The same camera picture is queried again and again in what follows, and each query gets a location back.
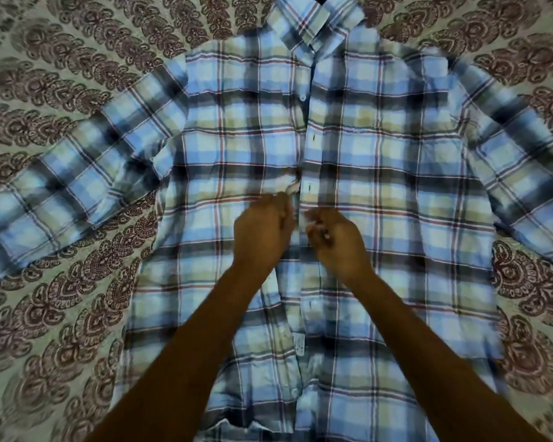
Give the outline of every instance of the hand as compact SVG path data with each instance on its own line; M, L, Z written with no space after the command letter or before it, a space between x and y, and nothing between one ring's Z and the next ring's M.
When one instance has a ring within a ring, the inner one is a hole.
M335 208L315 208L305 212L315 222L305 228L318 260L352 288L353 282L366 273L373 273L369 253L356 225Z
M233 226L233 264L268 276L289 245L294 228L295 217L288 195L284 192L263 195Z

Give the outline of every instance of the button-up shirt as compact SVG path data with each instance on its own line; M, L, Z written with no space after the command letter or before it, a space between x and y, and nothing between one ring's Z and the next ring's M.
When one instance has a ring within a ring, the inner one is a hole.
M553 259L553 139L478 68L379 37L357 0L276 0L263 27L167 61L81 123L0 188L0 277L157 189L118 399L230 266L236 217L296 172L297 212L336 206L356 223L377 274L495 388L494 225ZM198 438L435 440L298 220Z

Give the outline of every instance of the long-sleeve shirt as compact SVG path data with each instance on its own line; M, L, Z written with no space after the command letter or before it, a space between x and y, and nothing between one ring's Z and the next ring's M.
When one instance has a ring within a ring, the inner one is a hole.
M0 278L157 190L118 400L231 264L236 217L296 172L298 211L339 208L377 274L451 349L500 356L494 225L553 260L553 139L467 61L366 28L357 0L275 0L263 27L168 60L82 122L0 188ZM299 220L242 317L200 439L435 440Z

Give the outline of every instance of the mandala print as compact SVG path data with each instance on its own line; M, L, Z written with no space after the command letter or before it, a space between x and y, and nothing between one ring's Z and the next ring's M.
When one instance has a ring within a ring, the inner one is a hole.
M273 1L0 0L0 185L163 59L257 27ZM553 0L360 1L381 36L466 56L553 133ZM0 281L0 442L80 442L107 412L154 208L152 193ZM499 236L494 267L499 366L553 439L553 262Z

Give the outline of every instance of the person's left hand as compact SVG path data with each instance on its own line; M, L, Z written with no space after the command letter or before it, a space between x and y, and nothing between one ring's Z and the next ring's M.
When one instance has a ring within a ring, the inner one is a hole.
M233 265L268 276L289 245L294 228L288 195L263 195L233 225Z

